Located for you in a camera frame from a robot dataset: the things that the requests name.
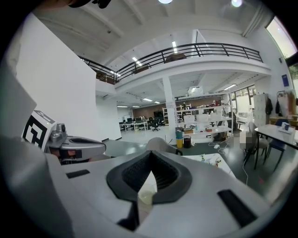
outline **white floor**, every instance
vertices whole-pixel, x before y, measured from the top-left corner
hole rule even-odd
[[[121,141],[146,144],[146,143],[148,143],[148,141],[150,139],[152,139],[154,137],[160,137],[169,143],[170,135],[169,135],[169,127],[168,126],[158,127],[158,129],[160,129],[160,130],[154,131],[154,132],[152,131],[152,129],[153,129],[153,127],[151,127],[151,130],[131,131],[129,129],[128,131],[121,131],[121,136],[122,136]]]

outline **bucket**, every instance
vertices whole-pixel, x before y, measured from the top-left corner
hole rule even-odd
[[[191,148],[191,136],[184,136],[184,148]]]
[[[183,139],[176,139],[176,142],[177,142],[177,148],[183,147]]]
[[[176,139],[183,139],[182,132],[176,132]]]

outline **table leg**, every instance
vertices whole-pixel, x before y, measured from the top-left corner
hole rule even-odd
[[[256,162],[255,162],[255,167],[254,169],[256,169],[257,167],[257,158],[259,156],[259,134],[257,133],[257,157],[256,157]]]

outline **black railing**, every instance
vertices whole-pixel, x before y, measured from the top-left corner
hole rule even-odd
[[[132,74],[140,73],[155,65],[207,55],[238,56],[263,62],[259,51],[223,43],[194,43],[167,48],[137,59],[137,62],[132,62],[117,72],[84,57],[79,57],[96,71],[97,79],[115,84]]]

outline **gray floor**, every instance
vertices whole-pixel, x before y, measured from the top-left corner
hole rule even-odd
[[[144,151],[146,146],[146,144],[120,140],[108,140],[105,143],[107,145],[106,154],[114,157]],[[208,143],[196,144],[189,149],[182,148],[181,150],[183,155],[218,153],[218,149],[208,146]],[[224,152],[225,154],[222,154],[222,157],[233,171],[236,178],[243,183],[246,183],[247,176],[242,168],[244,162],[243,150],[241,150],[238,146],[234,146],[232,141],[229,141],[229,145],[225,148]],[[247,185],[272,203],[283,190],[293,170],[297,168],[298,155],[295,149],[287,147],[278,168],[273,172],[278,161],[280,151],[272,149],[265,165],[263,165],[264,155],[261,156],[261,152],[262,150],[259,151],[256,170],[253,169],[256,155],[251,155],[249,161],[244,167],[246,173],[248,174]]]

